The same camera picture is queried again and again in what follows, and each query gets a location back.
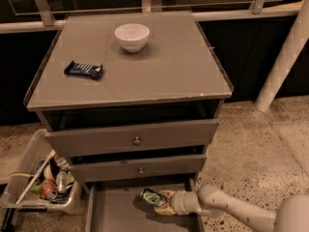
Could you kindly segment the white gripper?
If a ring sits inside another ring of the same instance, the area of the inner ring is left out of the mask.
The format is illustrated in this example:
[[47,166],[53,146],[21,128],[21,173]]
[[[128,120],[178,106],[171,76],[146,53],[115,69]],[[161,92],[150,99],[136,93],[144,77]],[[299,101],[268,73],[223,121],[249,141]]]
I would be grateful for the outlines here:
[[197,201],[196,193],[185,190],[161,190],[160,194],[171,199],[170,204],[165,204],[161,207],[155,207],[154,211],[162,216],[186,216],[195,212],[195,204]]

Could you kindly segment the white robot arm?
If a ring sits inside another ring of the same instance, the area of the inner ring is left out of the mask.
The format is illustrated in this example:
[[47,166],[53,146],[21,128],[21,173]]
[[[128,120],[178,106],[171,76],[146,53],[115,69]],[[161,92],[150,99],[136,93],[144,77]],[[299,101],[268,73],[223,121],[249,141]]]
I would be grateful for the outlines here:
[[286,198],[276,212],[241,201],[220,188],[204,185],[198,191],[163,190],[153,198],[154,210],[164,216],[229,214],[254,232],[309,232],[309,196]]

